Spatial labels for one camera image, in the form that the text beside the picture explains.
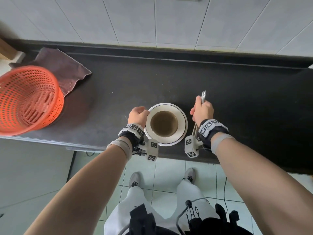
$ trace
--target gray sneaker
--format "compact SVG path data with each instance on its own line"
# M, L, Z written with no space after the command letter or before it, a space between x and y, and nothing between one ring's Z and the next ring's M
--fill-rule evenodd
M195 170L192 167L188 168L188 170L186 170L185 176L184 176L183 180L189 180L192 184L195 183L195 181L196 181L196 172L195 172Z
M134 172L131 175L131 178L129 180L129 188L139 186L140 187L140 174L139 172Z

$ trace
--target orange basket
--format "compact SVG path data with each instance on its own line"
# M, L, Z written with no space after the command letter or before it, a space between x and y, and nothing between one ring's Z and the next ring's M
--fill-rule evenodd
M61 113L64 97L58 80L47 69L26 66L0 77L0 135L41 129Z

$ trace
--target kitchen counter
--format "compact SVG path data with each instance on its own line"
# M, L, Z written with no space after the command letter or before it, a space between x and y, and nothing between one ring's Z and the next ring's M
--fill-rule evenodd
M289 172L313 174L313 80L311 70L304 66L170 61L114 55L114 50L93 54L75 47L45 46L65 51L92 75L65 97L64 109L51 125L8 138L105 150L127 123L133 107L149 109L161 102L173 103L185 112L190 135L194 123L189 111L195 97L206 90L214 118L238 141ZM28 50L24 62L34 59L38 50L38 46ZM218 163L205 150L197 158L187 157L183 140L160 147L159 157Z

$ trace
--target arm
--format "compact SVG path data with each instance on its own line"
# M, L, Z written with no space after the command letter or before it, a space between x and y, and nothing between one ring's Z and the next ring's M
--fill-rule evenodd
M198 98L190 114L200 124L214 110ZM232 138L218 145L216 155L263 234L312 234L313 195L288 173Z
M148 114L144 107L136 107L129 114L128 123L138 123L144 127ZM93 234L126 162L124 151L119 146L111 145L63 186L25 235Z

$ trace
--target white bowl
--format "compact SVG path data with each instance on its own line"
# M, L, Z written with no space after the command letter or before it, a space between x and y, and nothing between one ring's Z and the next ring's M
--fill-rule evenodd
M160 111L170 111L173 113L178 120L177 131L170 137L162 137L156 135L151 128L151 118ZM185 113L178 107L171 103L159 103L155 106L152 106L150 109L150 114L147 118L147 123L145 126L145 134L149 139L155 139L159 142L160 146L172 146L180 142L186 135L188 129L188 121Z

